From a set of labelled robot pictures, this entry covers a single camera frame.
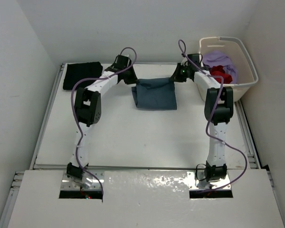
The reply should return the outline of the blue shirt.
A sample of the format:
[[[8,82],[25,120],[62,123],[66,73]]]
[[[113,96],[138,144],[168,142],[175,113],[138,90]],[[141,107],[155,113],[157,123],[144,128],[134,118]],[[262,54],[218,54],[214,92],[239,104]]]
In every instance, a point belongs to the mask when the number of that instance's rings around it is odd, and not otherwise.
[[[135,106],[142,110],[177,110],[175,84],[168,77],[139,79],[131,88]]]

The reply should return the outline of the lilac cloth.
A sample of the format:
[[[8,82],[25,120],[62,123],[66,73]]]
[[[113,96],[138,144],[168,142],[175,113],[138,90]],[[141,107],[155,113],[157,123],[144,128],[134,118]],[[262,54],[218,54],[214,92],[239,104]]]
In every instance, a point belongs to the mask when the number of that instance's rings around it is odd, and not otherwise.
[[[232,76],[231,84],[236,84],[238,82],[238,71],[235,67],[235,64],[225,53],[217,50],[206,53],[203,56],[202,63],[205,68],[209,69],[209,71],[214,66],[222,65],[225,72]]]

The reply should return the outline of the black t shirt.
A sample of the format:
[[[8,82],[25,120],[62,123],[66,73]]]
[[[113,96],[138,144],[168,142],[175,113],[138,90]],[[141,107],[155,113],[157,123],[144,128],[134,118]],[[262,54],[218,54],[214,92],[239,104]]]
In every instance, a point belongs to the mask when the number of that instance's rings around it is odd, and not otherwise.
[[[74,85],[85,78],[99,78],[102,75],[103,66],[100,62],[87,62],[67,65],[63,89],[71,91]]]

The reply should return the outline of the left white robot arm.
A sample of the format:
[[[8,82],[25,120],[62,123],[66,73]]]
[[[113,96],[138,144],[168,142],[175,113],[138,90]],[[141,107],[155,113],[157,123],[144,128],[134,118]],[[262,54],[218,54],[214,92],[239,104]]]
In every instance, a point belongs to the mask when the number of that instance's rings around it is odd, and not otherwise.
[[[72,90],[71,93],[72,112],[78,131],[75,149],[67,165],[67,176],[79,181],[84,179],[89,164],[86,141],[93,125],[100,120],[102,114],[101,98],[110,88],[122,80],[130,85],[137,81],[137,77],[131,59],[119,54],[113,64],[106,68],[99,78],[87,78],[75,84],[77,86],[85,81],[93,81],[92,84]]]

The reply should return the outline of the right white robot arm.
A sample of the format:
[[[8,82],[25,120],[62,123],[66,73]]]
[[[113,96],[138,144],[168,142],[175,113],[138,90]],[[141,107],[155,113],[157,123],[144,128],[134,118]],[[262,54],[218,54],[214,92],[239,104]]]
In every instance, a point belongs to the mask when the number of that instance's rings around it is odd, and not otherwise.
[[[204,177],[201,181],[219,181],[227,175],[225,159],[225,138],[228,123],[233,116],[233,89],[224,87],[221,72],[212,75],[201,68],[202,54],[182,55],[187,59],[178,63],[170,80],[186,82],[191,79],[200,88],[206,89],[204,115],[208,121],[206,134],[209,136],[209,153],[206,159]]]

